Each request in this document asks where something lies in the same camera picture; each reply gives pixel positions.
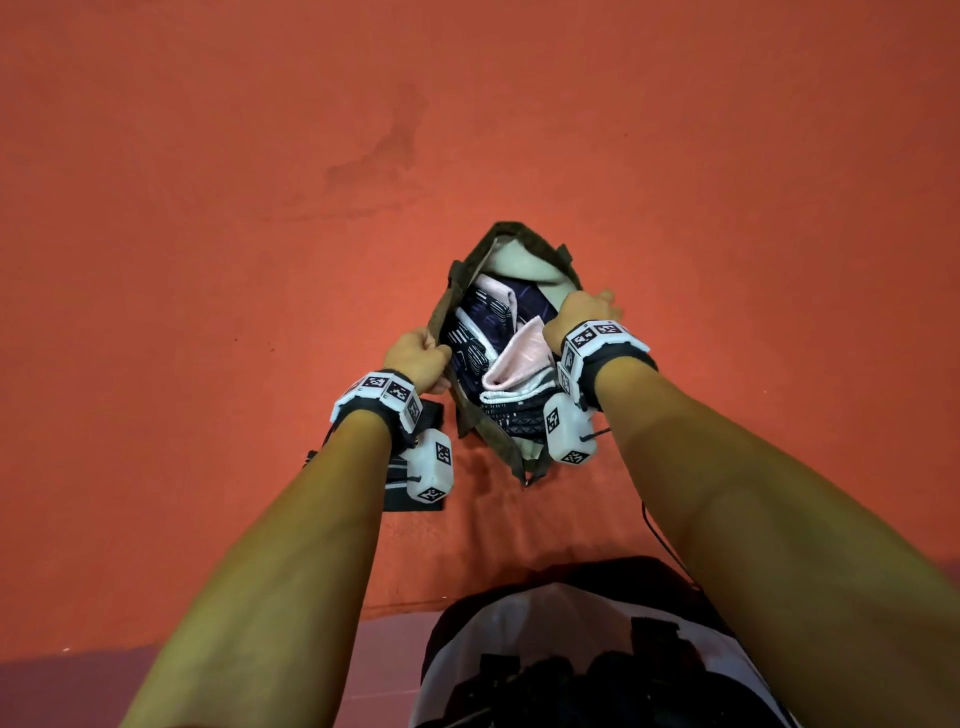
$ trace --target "person's left hand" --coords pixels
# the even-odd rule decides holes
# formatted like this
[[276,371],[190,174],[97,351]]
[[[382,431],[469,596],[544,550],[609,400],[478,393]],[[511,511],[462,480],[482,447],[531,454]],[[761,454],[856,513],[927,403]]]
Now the person's left hand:
[[437,346],[426,328],[403,334],[383,358],[384,369],[396,369],[417,387],[417,394],[441,395],[450,388],[443,376],[453,351],[446,344]]

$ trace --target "tracking marker bracelet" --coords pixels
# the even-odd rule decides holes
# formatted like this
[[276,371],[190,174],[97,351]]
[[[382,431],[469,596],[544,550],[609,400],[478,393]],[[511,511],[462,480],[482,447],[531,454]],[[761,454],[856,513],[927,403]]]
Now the tracking marker bracelet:
[[414,383],[400,372],[387,369],[358,379],[333,405],[330,414],[333,427],[326,436],[329,437],[350,412],[358,409],[375,412],[387,423],[393,441],[391,456],[417,443],[414,429],[423,405]]
[[616,321],[584,321],[564,338],[557,379],[581,409],[600,410],[594,383],[603,365],[620,356],[631,356],[658,371],[649,351],[650,347]]

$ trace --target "white device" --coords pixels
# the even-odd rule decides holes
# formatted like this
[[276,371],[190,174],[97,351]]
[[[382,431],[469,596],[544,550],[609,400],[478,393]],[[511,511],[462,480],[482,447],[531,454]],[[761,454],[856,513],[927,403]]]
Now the white device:
[[421,503],[436,503],[453,489],[453,452],[450,438],[438,429],[426,429],[413,448],[400,457],[407,461],[407,495]]
[[543,406],[546,446],[558,463],[583,465],[597,451],[590,418],[596,410],[582,410],[566,392],[558,392]]

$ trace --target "person's right hand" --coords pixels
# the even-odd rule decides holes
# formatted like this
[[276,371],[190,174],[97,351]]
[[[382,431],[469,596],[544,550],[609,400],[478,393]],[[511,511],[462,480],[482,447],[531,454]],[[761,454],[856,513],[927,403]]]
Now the person's right hand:
[[619,321],[623,309],[613,305],[613,298],[611,290],[596,296],[587,291],[574,291],[567,296],[557,318],[543,327],[543,338],[553,353],[560,354],[566,335],[584,321]]

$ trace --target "person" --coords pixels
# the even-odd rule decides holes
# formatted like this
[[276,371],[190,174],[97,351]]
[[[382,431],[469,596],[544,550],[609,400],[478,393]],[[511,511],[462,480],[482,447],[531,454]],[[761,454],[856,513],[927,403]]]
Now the person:
[[[559,354],[568,331],[620,314],[609,292],[577,292],[544,335]],[[448,358],[420,329],[384,368],[424,393]],[[594,386],[698,587],[628,559],[458,602],[431,637],[412,724],[960,725],[960,595],[930,562],[635,357]],[[377,414],[346,416],[224,558],[125,728],[334,723],[391,445]]]

